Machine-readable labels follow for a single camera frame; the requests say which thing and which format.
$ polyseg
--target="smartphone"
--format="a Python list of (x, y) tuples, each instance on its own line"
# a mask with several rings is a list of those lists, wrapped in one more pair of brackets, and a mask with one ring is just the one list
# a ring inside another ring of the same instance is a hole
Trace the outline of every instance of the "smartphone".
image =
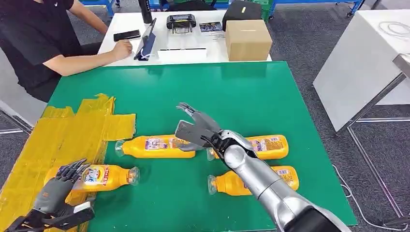
[(114, 42), (118, 42), (120, 40), (130, 40), (135, 38), (140, 38), (140, 30), (132, 30), (123, 33), (114, 34)]

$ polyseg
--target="white cable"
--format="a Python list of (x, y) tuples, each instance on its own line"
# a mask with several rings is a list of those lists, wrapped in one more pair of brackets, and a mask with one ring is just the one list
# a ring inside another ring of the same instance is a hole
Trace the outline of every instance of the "white cable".
[[(399, 26), (405, 32), (394, 30), (392, 26)], [(404, 23), (395, 21), (383, 21), (379, 23), (379, 29), (384, 33), (394, 36), (398, 39), (410, 39), (410, 26)]]
[(141, 58), (142, 59), (149, 59), (149, 57), (151, 56), (151, 53), (148, 53), (148, 54), (146, 54), (145, 56), (142, 54), (142, 51), (143, 51), (144, 49), (143, 48), (141, 48), (141, 51), (140, 51), (140, 53), (141, 53)]
[(339, 176), (339, 178), (340, 178), (340, 179), (342, 180), (342, 182), (343, 182), (343, 185), (341, 185), (341, 186), (343, 186), (343, 187), (344, 187), (345, 189), (347, 189), (347, 191), (349, 192), (349, 195), (346, 196), (346, 198), (351, 197), (351, 198), (353, 199), (354, 203), (356, 203), (356, 206), (357, 206), (357, 208), (359, 209), (360, 215), (362, 216), (363, 220), (364, 220), (367, 224), (369, 224), (369, 225), (371, 225), (371, 226), (374, 226), (374, 227), (377, 227), (377, 228), (386, 229), (386, 230), (391, 230), (391, 231), (405, 231), (405, 230), (407, 230), (407, 227), (408, 227), (409, 225), (406, 225), (403, 229), (397, 229), (397, 228), (389, 228), (389, 227), (384, 227), (384, 226), (378, 226), (378, 225), (375, 225), (375, 224), (369, 222), (369, 221), (365, 218), (365, 215), (363, 214), (362, 209), (360, 208), (359, 203), (357, 202), (356, 198), (353, 196), (353, 193), (352, 193), (350, 187), (347, 185), (346, 181), (345, 181), (345, 180), (343, 179), (343, 177), (340, 175), (339, 170), (337, 169), (337, 167), (336, 167), (335, 165), (332, 164), (332, 166), (335, 168), (337, 175)]

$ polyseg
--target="bottle cap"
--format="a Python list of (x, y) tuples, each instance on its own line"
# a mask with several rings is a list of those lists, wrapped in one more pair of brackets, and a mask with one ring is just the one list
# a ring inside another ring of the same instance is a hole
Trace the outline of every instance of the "bottle cap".
[(133, 167), (128, 171), (127, 182), (130, 185), (136, 186), (140, 181), (140, 170), (137, 167)]
[(118, 157), (123, 157), (125, 153), (122, 151), (122, 145), (125, 143), (124, 140), (118, 140), (116, 142), (115, 151)]
[(208, 176), (208, 192), (211, 195), (217, 192), (217, 179), (213, 175)]
[(215, 159), (215, 151), (213, 148), (209, 147), (206, 149), (206, 156), (208, 157), (208, 161), (212, 161)]

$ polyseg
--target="black box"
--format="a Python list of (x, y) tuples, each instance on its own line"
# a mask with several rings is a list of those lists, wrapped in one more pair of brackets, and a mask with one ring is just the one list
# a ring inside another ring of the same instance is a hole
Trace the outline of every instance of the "black box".
[(228, 7), (222, 19), (222, 29), (226, 31), (228, 20), (255, 20), (261, 19), (262, 6), (258, 3), (236, 0)]

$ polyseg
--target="floor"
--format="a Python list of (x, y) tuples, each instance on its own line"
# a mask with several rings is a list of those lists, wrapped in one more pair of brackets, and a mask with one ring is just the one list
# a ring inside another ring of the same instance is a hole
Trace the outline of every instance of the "floor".
[[(363, 9), (369, 9), (375, 0), (366, 0)], [(384, 0), (378, 9), (410, 8), (408, 0)], [(100, 18), (109, 24), (103, 8), (92, 7)], [(136, 0), (123, 0), (117, 12), (138, 12)], [(322, 138), (330, 160), (336, 165), (353, 190), (364, 215), (373, 223), (394, 218), (381, 188), (367, 168), (347, 132), (336, 137), (326, 112), (312, 87), (312, 82), (326, 61), (350, 19), (345, 15), (349, 4), (284, 4), (278, 5), (274, 19), (269, 21), (273, 38), (271, 56), (286, 60), (305, 100), (316, 128)], [(79, 19), (71, 17), (74, 29), (82, 44), (102, 40), (102, 36)], [(368, 116), (409, 116), (409, 106), (377, 107)], [(0, 118), (0, 129), (10, 125)], [(404, 214), (410, 212), (410, 124), (389, 123), (356, 125), (354, 127), (363, 146), (380, 170), (386, 185), (391, 189)], [(0, 135), (0, 186), (3, 185), (27, 136), (24, 134)], [(358, 226), (353, 232), (381, 232), (368, 226), (360, 217), (357, 207), (349, 200), (357, 217)]]

